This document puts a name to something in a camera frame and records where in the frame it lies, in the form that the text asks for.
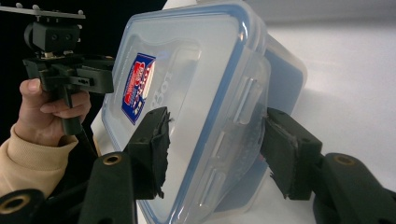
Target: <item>label sticker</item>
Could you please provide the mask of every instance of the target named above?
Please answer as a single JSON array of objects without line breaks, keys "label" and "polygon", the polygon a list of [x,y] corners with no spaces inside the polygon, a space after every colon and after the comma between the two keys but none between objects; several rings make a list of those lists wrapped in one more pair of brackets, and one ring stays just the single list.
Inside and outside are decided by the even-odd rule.
[{"label": "label sticker", "polygon": [[138,53],[126,80],[121,109],[132,124],[136,124],[145,105],[154,65],[155,57]]}]

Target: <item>clear plastic container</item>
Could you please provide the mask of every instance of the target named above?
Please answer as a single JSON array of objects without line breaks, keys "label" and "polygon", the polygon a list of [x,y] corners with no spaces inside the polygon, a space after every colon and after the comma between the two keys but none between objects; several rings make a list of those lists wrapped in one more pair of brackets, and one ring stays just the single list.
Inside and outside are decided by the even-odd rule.
[{"label": "clear plastic container", "polygon": [[267,167],[259,151],[271,76],[268,38],[262,20],[240,1],[129,20],[102,119],[122,151],[146,113],[165,105],[171,113],[164,199],[139,201],[147,222],[202,223],[253,201]]}]

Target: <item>sweater cuff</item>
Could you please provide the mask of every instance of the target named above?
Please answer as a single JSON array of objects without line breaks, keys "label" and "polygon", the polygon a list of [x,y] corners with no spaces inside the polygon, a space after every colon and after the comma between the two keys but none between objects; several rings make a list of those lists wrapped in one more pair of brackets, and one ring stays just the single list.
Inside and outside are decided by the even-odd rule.
[{"label": "sweater cuff", "polygon": [[75,136],[64,136],[61,147],[45,147],[19,138],[11,128],[7,154],[22,167],[37,171],[57,170],[65,167],[69,152],[77,145]]}]

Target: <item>finger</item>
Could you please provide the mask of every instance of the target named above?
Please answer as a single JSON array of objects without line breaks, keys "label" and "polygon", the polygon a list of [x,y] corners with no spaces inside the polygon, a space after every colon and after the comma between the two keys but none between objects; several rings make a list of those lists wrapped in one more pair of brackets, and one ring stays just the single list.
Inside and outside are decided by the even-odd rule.
[{"label": "finger", "polygon": [[[79,105],[91,104],[90,95],[87,91],[79,91],[71,95],[73,107]],[[64,102],[64,99],[59,99],[54,102],[50,102],[41,106],[40,110],[43,113],[57,113],[64,110],[70,109],[69,106]]]},{"label": "finger", "polygon": [[24,80],[20,85],[22,105],[26,107],[39,107],[49,99],[48,95],[41,89],[40,79]]},{"label": "finger", "polygon": [[87,104],[78,105],[73,108],[68,108],[67,110],[55,112],[53,115],[62,119],[70,119],[75,117],[82,117],[85,119],[85,116],[88,114],[90,109],[91,104],[88,102]]}]

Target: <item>white surface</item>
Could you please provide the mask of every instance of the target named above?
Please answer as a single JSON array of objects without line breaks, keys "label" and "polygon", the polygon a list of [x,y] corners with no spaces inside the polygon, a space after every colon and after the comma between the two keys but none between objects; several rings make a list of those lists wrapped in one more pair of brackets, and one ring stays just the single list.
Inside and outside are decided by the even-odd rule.
[{"label": "white surface", "polygon": [[[247,2],[265,18],[269,34],[308,69],[292,116],[323,142],[324,154],[354,156],[396,190],[396,1]],[[145,223],[141,213],[139,223]],[[315,220],[311,202],[285,201],[267,178],[247,213],[207,223]]]}]

